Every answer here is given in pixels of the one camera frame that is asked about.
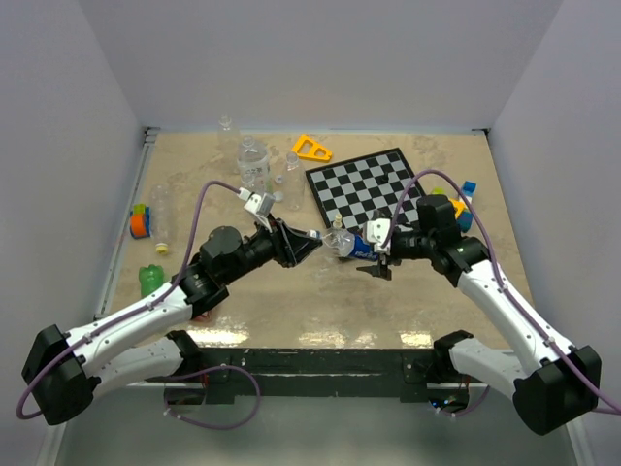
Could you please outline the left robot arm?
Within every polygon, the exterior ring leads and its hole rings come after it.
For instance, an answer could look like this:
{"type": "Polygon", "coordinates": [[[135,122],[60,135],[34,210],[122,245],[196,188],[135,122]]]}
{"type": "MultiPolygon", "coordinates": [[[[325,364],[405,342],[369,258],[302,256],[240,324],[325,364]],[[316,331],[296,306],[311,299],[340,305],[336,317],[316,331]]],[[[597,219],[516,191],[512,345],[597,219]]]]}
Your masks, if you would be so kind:
{"type": "Polygon", "coordinates": [[[69,331],[55,324],[41,330],[21,371],[27,388],[18,403],[34,398],[38,415],[58,425],[117,386],[151,378],[194,379],[201,357],[190,339],[165,337],[146,349],[138,344],[212,310],[228,297],[230,283],[264,264],[295,267],[320,245],[318,231],[274,217],[258,224],[250,237],[232,226],[215,228],[184,269],[134,305],[69,331]]]}

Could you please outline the blue label clear bottle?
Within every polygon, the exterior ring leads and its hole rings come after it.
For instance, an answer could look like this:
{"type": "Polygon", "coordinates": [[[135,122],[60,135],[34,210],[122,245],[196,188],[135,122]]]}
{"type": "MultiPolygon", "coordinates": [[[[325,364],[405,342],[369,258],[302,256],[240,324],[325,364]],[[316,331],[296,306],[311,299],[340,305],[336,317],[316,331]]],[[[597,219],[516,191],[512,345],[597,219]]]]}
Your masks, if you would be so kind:
{"type": "Polygon", "coordinates": [[[346,229],[330,227],[324,231],[309,230],[308,233],[321,240],[323,246],[338,258],[377,261],[378,254],[373,248],[361,236],[346,229]]]}

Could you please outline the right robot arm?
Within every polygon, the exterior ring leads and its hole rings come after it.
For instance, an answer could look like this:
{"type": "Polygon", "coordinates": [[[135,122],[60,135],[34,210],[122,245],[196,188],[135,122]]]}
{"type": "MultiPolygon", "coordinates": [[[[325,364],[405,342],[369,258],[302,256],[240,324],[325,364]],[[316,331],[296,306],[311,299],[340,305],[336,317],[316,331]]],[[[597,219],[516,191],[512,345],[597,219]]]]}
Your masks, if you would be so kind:
{"type": "Polygon", "coordinates": [[[459,330],[434,343],[432,369],[446,382],[470,376],[508,398],[538,435],[594,411],[599,403],[602,361],[589,346],[576,347],[554,330],[510,283],[479,239],[461,232],[451,202],[426,195],[416,202],[418,219],[401,229],[380,213],[362,229],[378,255],[367,273],[390,279],[392,264],[427,259],[432,268],[489,318],[510,351],[490,349],[459,330]]]}

